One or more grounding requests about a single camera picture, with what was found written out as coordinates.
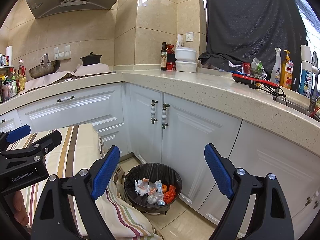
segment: speckled countertop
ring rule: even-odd
[[[114,82],[159,90],[242,118],[320,156],[320,123],[275,102],[266,92],[235,83],[227,76],[204,73],[142,70],[73,79],[16,96],[0,105],[0,115],[53,95]]]

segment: faucet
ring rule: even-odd
[[[48,65],[48,54],[44,54],[41,58],[40,58],[40,64],[42,64],[43,63],[43,66],[44,67],[47,67],[47,65]]]
[[[309,111],[313,112],[316,107],[316,103],[318,101],[317,98],[317,88],[318,88],[318,75],[319,75],[319,66],[318,66],[318,55],[314,51],[312,55],[312,72],[316,74],[316,79],[315,79],[315,88],[313,90],[313,93],[310,97],[310,105],[309,105]]]

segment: striped cloth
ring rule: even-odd
[[[9,145],[8,150],[29,147],[33,142],[51,133],[53,130],[30,134]],[[62,142],[45,156],[49,175],[57,174],[59,178],[74,176],[81,169],[89,169],[93,162],[104,157],[103,142],[91,124],[81,124],[58,129],[62,134]],[[164,239],[159,229],[138,210],[125,202],[124,171],[117,166],[110,179],[105,193],[96,200],[105,223],[116,239]],[[46,180],[21,190],[26,210],[30,218],[28,227],[32,227],[37,203]],[[88,234],[81,220],[75,198],[69,196],[71,212],[77,230],[88,239]]]

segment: black curtain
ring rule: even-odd
[[[207,0],[208,38],[204,65],[232,71],[229,62],[240,65],[259,59],[267,79],[276,62],[275,48],[290,51],[295,64],[293,80],[300,84],[300,45],[307,45],[306,29],[294,0]]]

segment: beige floor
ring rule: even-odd
[[[139,164],[135,157],[120,163],[126,174]],[[180,199],[172,203],[166,215],[144,215],[161,229],[166,240],[208,240],[216,227]]]

